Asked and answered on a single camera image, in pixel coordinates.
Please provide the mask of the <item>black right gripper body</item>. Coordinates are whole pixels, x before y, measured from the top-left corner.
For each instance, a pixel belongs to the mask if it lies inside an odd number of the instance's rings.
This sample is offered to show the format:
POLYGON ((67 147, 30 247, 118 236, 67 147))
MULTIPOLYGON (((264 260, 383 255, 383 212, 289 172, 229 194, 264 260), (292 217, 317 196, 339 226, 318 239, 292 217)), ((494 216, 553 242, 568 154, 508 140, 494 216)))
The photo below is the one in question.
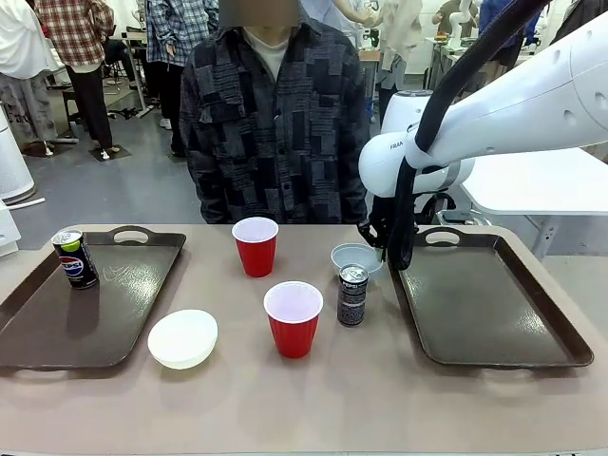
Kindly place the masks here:
POLYGON ((395 198, 373 197, 370 212, 370 227, 376 241, 387 241, 394 222, 395 198))

